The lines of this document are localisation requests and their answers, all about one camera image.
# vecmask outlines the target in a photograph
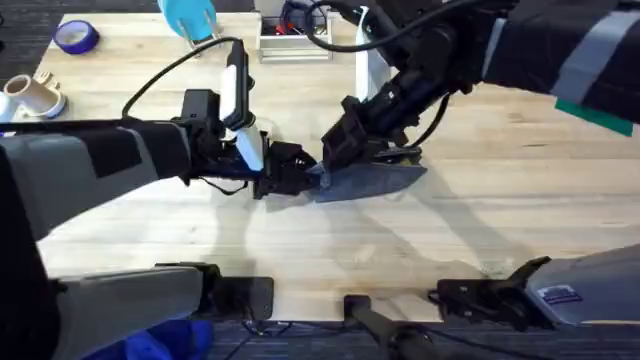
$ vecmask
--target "black clamp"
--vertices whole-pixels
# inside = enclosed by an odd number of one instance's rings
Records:
[[[506,280],[440,280],[428,298],[438,305],[445,322],[465,318],[471,323],[508,324],[516,331],[528,327],[553,329],[551,321],[525,294],[529,277],[549,261],[549,257],[531,260]]]

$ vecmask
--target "black bracket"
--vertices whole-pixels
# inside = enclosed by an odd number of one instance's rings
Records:
[[[551,321],[525,294],[527,279],[551,259],[531,260],[506,280],[440,280],[429,300],[438,305],[446,322],[465,318],[471,323],[508,324],[516,331],[528,327],[553,329]]]
[[[167,263],[156,266],[193,267],[202,273],[202,295],[194,316],[213,321],[268,320],[273,313],[274,281],[268,277],[223,277],[217,265]]]

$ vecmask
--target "black mount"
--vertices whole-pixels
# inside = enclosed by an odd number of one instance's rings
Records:
[[[463,354],[441,354],[419,325],[399,323],[371,310],[371,299],[362,295],[344,298],[345,324],[356,323],[373,337],[389,360],[463,360]]]
[[[218,265],[167,263],[156,267],[193,267],[202,273],[202,296],[194,317],[212,321],[268,320],[273,313],[274,281],[269,277],[223,277]]]
[[[445,321],[461,317],[471,323],[508,324],[516,331],[528,327],[553,329],[551,321],[525,294],[527,279],[550,260],[531,260],[506,280],[440,280],[437,290],[428,296]]]

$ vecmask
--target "black cable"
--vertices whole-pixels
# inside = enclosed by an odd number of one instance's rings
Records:
[[[181,65],[183,62],[191,59],[192,57],[200,54],[201,52],[214,47],[216,45],[222,44],[224,42],[229,42],[229,41],[239,41],[242,42],[242,40],[238,39],[238,38],[234,38],[234,37],[224,37],[224,38],[220,38],[217,40],[213,40],[204,44],[199,45],[196,49],[192,50],[191,52],[189,52],[188,54],[184,55],[183,57],[181,57],[180,59],[174,61],[173,63],[171,63],[169,66],[167,66],[166,68],[162,69],[159,73],[157,73],[154,77],[151,78],[151,80],[147,81],[146,84],[144,84],[140,90],[138,90],[138,92],[136,92],[131,99],[129,99],[129,101],[127,101],[127,103],[124,105],[124,107],[122,108],[122,117],[126,118],[129,117],[129,110],[131,110],[131,107],[133,106],[133,104],[136,103],[136,101],[138,101],[138,99],[140,99],[140,97],[147,91],[149,90],[149,88],[156,83],[156,81],[160,80],[161,77],[163,77],[164,75],[166,75],[169,71],[175,69],[176,67],[178,67],[179,65]]]
[[[233,356],[240,351],[240,349],[242,349],[243,346],[245,346],[249,341],[251,341],[251,339],[253,339],[253,335],[249,335],[247,336],[246,339],[242,340],[235,348],[233,348],[233,350],[231,350],[231,352],[225,356],[224,360],[231,360],[231,358],[233,358]]]
[[[427,326],[424,326],[424,325],[418,325],[418,326],[423,329],[424,334],[427,335],[427,336],[429,336],[429,334],[438,335],[438,336],[440,336],[442,338],[445,338],[447,340],[454,341],[454,342],[457,342],[459,344],[464,344],[464,345],[467,345],[469,347],[483,349],[483,350],[491,351],[491,352],[494,352],[494,353],[497,353],[497,354],[515,356],[515,357],[518,357],[518,358],[521,358],[521,359],[527,359],[527,360],[553,360],[552,358],[548,358],[548,357],[544,357],[544,356],[521,353],[519,351],[509,350],[509,349],[505,349],[505,348],[498,347],[498,346],[493,346],[493,345],[480,344],[480,343],[477,343],[477,342],[473,342],[471,340],[467,340],[467,339],[464,339],[464,338],[461,338],[461,337],[457,337],[457,336],[454,336],[454,335],[447,334],[447,333],[439,331],[439,330],[435,330],[433,328],[430,328],[430,327],[427,327]]]
[[[235,189],[235,190],[227,190],[227,189],[223,189],[223,188],[221,188],[220,186],[218,186],[218,185],[216,185],[216,184],[212,183],[211,181],[209,181],[209,180],[207,180],[207,179],[205,179],[205,178],[203,178],[203,177],[199,177],[198,179],[199,179],[199,180],[204,181],[205,183],[207,183],[207,185],[211,186],[212,188],[217,189],[218,191],[220,191],[222,194],[224,194],[224,195],[226,195],[226,196],[232,196],[232,195],[235,195],[235,194],[237,194],[238,192],[240,192],[241,190],[244,190],[244,189],[246,189],[246,188],[249,186],[249,182],[248,182],[248,181],[245,181],[245,182],[244,182],[244,185],[242,185],[242,186],[241,186],[241,187],[239,187],[238,189]]]
[[[282,6],[282,11],[280,12],[280,26],[282,26],[282,30],[285,32],[285,35],[292,35],[293,32],[296,32],[299,35],[302,35],[302,33],[300,31],[298,31],[297,29],[289,29],[289,23],[291,22],[291,17],[292,17],[292,13],[294,11],[299,11],[301,12],[302,15],[302,21],[304,22],[304,13],[305,11],[309,8],[308,4],[305,3],[301,3],[301,2],[296,2],[293,0],[287,0],[284,2],[284,5]],[[322,15],[322,17],[324,18],[324,23],[325,23],[325,33],[328,31],[327,30],[327,15],[324,13],[324,11],[322,11],[322,9],[317,8],[317,10],[320,12],[320,14]],[[316,28],[316,19],[315,17],[312,19],[313,23],[311,24],[311,26],[314,29],[314,33],[315,33],[315,28]]]
[[[317,3],[318,0],[310,0],[312,3]],[[322,9],[318,8],[318,11],[320,11],[320,14],[322,14],[322,18],[324,19],[324,34],[327,34],[329,32],[329,18],[327,18],[327,13],[325,11],[322,11]]]
[[[438,107],[436,117],[433,118],[433,121],[431,122],[431,124],[429,124],[427,130],[425,130],[424,133],[422,133],[422,135],[420,135],[420,137],[413,142],[413,144],[408,146],[409,148],[416,148],[422,145],[423,142],[425,142],[431,135],[433,135],[433,133],[438,128],[438,125],[440,125],[440,122],[444,118],[444,114],[447,112],[450,97],[451,95],[447,94],[442,98],[442,100],[440,100],[440,106]]]
[[[406,27],[404,27],[402,30],[399,30],[398,32],[396,32],[395,34],[389,35],[385,38],[379,39],[379,40],[375,40],[372,41],[370,43],[367,44],[362,44],[362,45],[333,45],[333,44],[329,44],[327,42],[324,42],[320,39],[318,39],[315,36],[315,33],[312,31],[312,20],[313,20],[313,11],[315,9],[320,8],[321,6],[331,6],[334,7],[338,10],[342,9],[342,11],[340,11],[342,16],[349,16],[349,17],[354,17],[357,15],[357,13],[360,12],[360,10],[358,8],[354,8],[348,5],[345,5],[342,1],[336,1],[336,0],[321,0],[318,1],[316,3],[314,3],[313,5],[309,6],[309,8],[305,11],[304,14],[304,31],[306,32],[307,37],[309,38],[309,40],[311,40],[311,42],[313,42],[314,44],[316,44],[317,46],[325,49],[325,50],[329,50],[329,51],[333,51],[333,52],[343,52],[343,53],[354,53],[354,52],[359,52],[359,51],[367,51],[367,50],[371,50],[371,49],[375,49],[384,45],[387,45],[395,40],[397,40],[398,38],[407,35],[411,32],[413,32],[414,30],[427,26],[427,25],[431,25],[434,22],[441,20],[444,16],[448,16],[451,15],[452,12],[454,11],[458,11],[460,9],[463,9],[465,7],[468,6],[472,6],[472,5],[476,5],[482,2],[485,2],[487,0],[451,0],[443,5],[441,5],[440,7],[425,13],[423,15],[421,15],[417,20],[411,22],[409,25],[407,25]],[[350,12],[351,14],[347,14],[345,12],[347,12],[347,8],[350,8]]]

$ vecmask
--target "blue cloth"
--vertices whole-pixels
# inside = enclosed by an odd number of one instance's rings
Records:
[[[171,320],[97,351],[84,360],[204,360],[212,345],[211,322]]]

